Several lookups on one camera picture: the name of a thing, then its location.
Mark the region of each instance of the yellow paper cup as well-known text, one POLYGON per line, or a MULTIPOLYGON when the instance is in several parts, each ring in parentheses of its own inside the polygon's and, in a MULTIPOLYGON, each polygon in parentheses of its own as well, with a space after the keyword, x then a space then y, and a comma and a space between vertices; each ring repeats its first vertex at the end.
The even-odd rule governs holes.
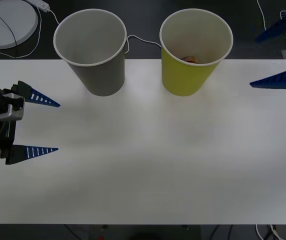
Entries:
POLYGON ((162 81, 172 94, 189 96, 203 85, 231 51, 233 34, 218 15, 184 9, 170 15, 159 33, 162 44, 162 81), (181 60, 194 56, 198 64, 181 60))

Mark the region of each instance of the white table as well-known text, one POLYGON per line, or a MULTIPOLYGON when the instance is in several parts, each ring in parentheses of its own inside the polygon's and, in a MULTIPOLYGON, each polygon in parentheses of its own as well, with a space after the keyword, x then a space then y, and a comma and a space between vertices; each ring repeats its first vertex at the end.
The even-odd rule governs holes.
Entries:
POLYGON ((62 106, 26 104, 0 159, 0 224, 286 224, 286 90, 249 83, 286 60, 224 60, 193 96, 163 87, 160 60, 126 60, 116 94, 94 96, 62 60, 0 60, 62 106))

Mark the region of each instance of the white cable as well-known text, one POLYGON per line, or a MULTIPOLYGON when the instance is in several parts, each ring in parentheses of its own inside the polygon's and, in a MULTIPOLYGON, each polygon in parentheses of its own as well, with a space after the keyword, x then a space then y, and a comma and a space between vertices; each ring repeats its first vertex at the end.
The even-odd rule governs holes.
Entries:
MULTIPOLYGON (((28 56, 29 56, 30 54, 32 54, 32 53, 36 50, 36 48, 38 47, 39 39, 40 39, 40 37, 41 37, 42 15, 41 15, 41 12, 39 11, 39 8, 38 8, 38 7, 36 7, 36 8, 37 8, 37 10, 38 10, 38 13, 39 13, 39 16, 40 16, 40 19, 41 19, 41 20, 40 20, 40 23, 39 23, 39 33, 38 33, 38 40, 37 40, 36 47, 35 47, 29 54, 24 55, 24 56, 18 56, 18 57, 16 57, 16 59, 22 59, 22 58, 28 57, 28 56)), ((10 56, 10 55, 5 54, 5 53, 2 53, 2 52, 0 52, 0 54, 1 54, 1 55, 5 55, 5 56, 8 56, 8 57, 10 57, 10 58, 12 58, 12 59, 15 59, 14 56, 10 56)))
POLYGON ((281 20, 282 20, 282 13, 286 13, 286 10, 282 10, 279 12, 279 17, 281 18, 281 20))
POLYGON ((156 44, 156 45, 158 45, 160 48, 162 48, 162 46, 161 46, 160 44, 158 44, 158 43, 156 43, 156 42, 154 42, 154 41, 147 41, 147 40, 141 39, 140 37, 137 37, 136 35, 129 35, 129 36, 127 37, 127 46, 128 46, 128 49, 127 49, 127 51, 125 52, 125 54, 127 54, 127 53, 129 52, 129 42, 128 42, 128 39, 131 38, 131 37, 137 38, 138 40, 143 41, 143 42, 146 42, 146 43, 149 43, 149 44, 156 44))
POLYGON ((277 232, 274 230, 273 225, 270 225, 270 227, 271 227, 272 233, 274 233, 275 237, 277 237, 278 240, 284 240, 284 239, 282 239, 282 238, 277 234, 277 232))
POLYGON ((257 224, 255 225, 255 230, 256 230, 256 233, 257 233, 259 239, 264 240, 263 237, 258 232, 257 224))
POLYGON ((265 29, 265 31, 266 31, 266 24, 265 24, 264 13, 263 13, 263 11, 262 11, 261 5, 259 4, 259 1, 258 1, 258 0, 256 0, 256 1, 257 1, 257 5, 258 5, 258 7, 259 7, 259 9, 260 9, 260 11, 261 11, 261 14, 262 14, 262 17, 263 17, 264 29, 265 29))
POLYGON ((54 15, 55 20, 56 20, 57 24, 59 25, 59 21, 57 20, 57 17, 56 17, 56 15, 54 14, 54 12, 53 12, 52 10, 50 10, 50 9, 48 9, 48 11, 51 12, 51 13, 54 15))

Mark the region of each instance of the cup rim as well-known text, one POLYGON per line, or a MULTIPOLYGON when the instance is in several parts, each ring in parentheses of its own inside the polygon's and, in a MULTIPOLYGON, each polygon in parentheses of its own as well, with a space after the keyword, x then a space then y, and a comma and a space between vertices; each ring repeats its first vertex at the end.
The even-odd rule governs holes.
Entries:
POLYGON ((180 11, 176 11, 174 13, 172 13, 170 16, 168 16, 165 21, 163 22, 162 26, 161 26, 161 29, 159 31, 159 39, 161 41, 161 44, 162 44, 162 48, 164 48, 164 50, 175 60, 181 62, 182 64, 185 64, 185 65, 189 65, 189 66, 194 66, 194 67, 204 67, 204 66, 211 66, 211 65, 214 65, 214 64, 217 64, 219 63, 220 61, 222 61, 224 58, 226 58, 227 55, 229 55, 229 53, 231 52, 232 50, 232 47, 233 47, 233 32, 232 32, 232 29, 230 28, 230 26, 227 24, 227 22, 221 18, 219 15, 211 12, 211 11, 207 11, 207 10, 203 10, 203 9, 199 9, 199 8, 188 8, 188 9, 183 9, 183 10, 180 10, 180 11), (229 46, 229 49, 228 51, 226 52, 226 54, 221 57, 220 59, 216 60, 216 61, 213 61, 213 62, 209 62, 209 63, 206 63, 206 64, 202 64, 202 63, 189 63, 189 62, 186 62, 186 61, 183 61, 179 58, 177 58, 176 56, 174 56, 165 46, 164 42, 163 42, 163 37, 162 37, 162 32, 163 32, 163 27, 164 25, 166 24, 166 22, 173 16, 175 16, 176 14, 178 13, 182 13, 182 12, 187 12, 187 11, 196 11, 196 12, 206 12, 206 13, 209 13, 211 15, 213 15, 214 17, 217 17, 219 20, 221 20, 223 22, 223 24, 227 27, 229 33, 230 33, 230 36, 231 36, 231 43, 230 43, 230 46, 229 46))
POLYGON ((79 66, 79 67, 94 67, 94 66, 98 66, 98 65, 101 65, 101 64, 104 64, 106 62, 109 62, 110 60, 112 60, 114 57, 116 57, 124 48, 125 46, 125 43, 127 41, 127 31, 126 31, 126 27, 125 27, 125 24, 123 23, 123 21, 114 13, 110 12, 110 11, 107 11, 107 10, 103 10, 103 9, 97 9, 97 8, 91 8, 91 9, 84 9, 84 10, 81 10, 81 11, 77 11, 73 14, 70 14, 68 17, 66 17, 64 20, 61 21, 61 23, 58 25, 58 27, 56 28, 55 30, 55 33, 54 33, 54 37, 53 37, 53 42, 54 42, 54 49, 56 51, 56 53, 58 54, 58 56, 63 59, 64 61, 66 61, 67 63, 71 64, 71 65, 75 65, 75 66, 79 66), (100 62, 96 62, 96 63, 89 63, 89 64, 85 64, 85 63, 76 63, 76 62, 73 62, 73 61, 70 61, 68 60, 67 58, 65 58, 64 56, 61 55, 61 53, 58 51, 57 49, 57 46, 56 46, 56 36, 57 36, 57 32, 59 30, 59 28, 63 25, 64 22, 66 22, 68 19, 72 18, 74 15, 78 15, 79 13, 82 13, 82 12, 93 12, 93 11, 96 11, 96 12, 104 12, 104 13, 108 13, 112 16, 114 16, 123 26, 123 29, 124 29, 124 41, 121 45, 121 47, 118 49, 118 51, 112 55, 111 57, 109 57, 108 59, 106 60, 103 60, 103 61, 100 61, 100 62))

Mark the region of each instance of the object inside cup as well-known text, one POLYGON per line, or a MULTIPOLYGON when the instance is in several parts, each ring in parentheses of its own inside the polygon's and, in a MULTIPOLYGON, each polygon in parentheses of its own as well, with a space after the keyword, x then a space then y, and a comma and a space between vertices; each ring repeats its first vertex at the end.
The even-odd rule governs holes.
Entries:
POLYGON ((186 57, 183 57, 181 58, 181 60, 187 62, 187 63, 190 63, 190 64, 197 64, 197 59, 194 57, 194 56, 186 56, 186 57))

